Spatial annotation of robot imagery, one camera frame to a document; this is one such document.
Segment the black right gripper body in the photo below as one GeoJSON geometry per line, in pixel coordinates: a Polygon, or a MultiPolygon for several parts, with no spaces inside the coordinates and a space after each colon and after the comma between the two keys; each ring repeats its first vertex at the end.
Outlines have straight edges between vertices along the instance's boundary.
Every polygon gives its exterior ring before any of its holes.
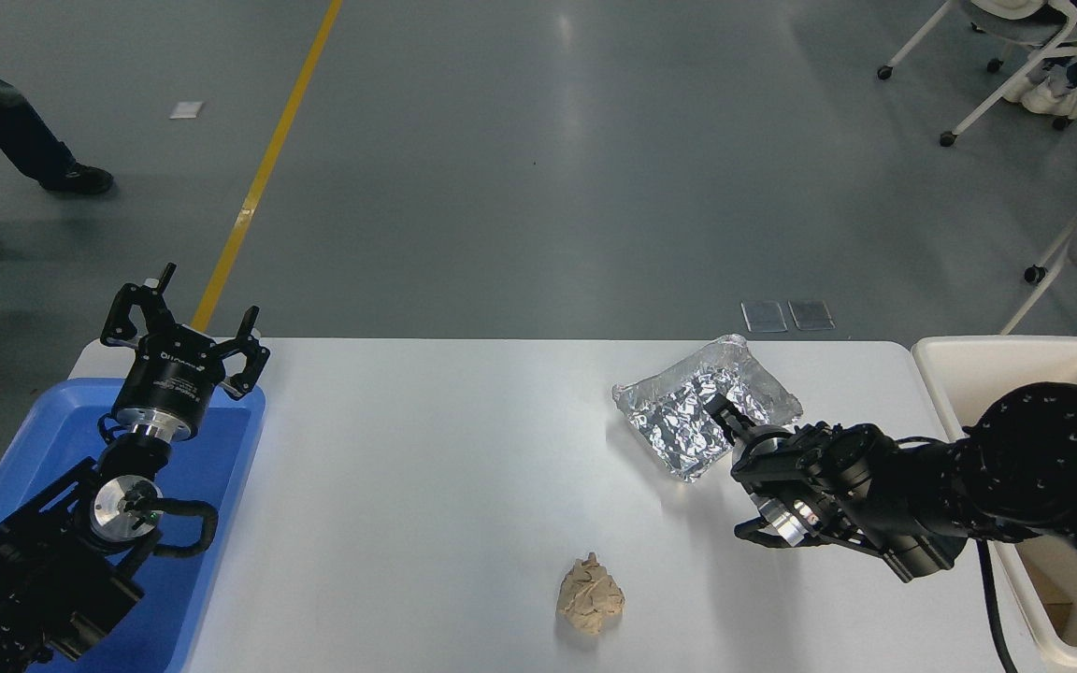
{"type": "Polygon", "coordinates": [[[816,490],[819,482],[800,464],[805,451],[816,448],[826,434],[823,424],[807,424],[795,430],[769,425],[768,437],[752,449],[735,449],[731,478],[749,494],[778,497],[787,483],[803,483],[816,490]]]}

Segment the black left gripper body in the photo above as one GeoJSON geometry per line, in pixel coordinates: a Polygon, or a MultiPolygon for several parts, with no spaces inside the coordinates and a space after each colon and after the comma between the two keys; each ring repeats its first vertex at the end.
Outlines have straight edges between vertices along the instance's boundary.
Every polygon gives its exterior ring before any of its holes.
{"type": "Polygon", "coordinates": [[[134,424],[151,411],[174,417],[179,427],[200,426],[223,377],[214,346],[213,339],[184,325],[143,336],[114,404],[116,422],[134,424]]]}

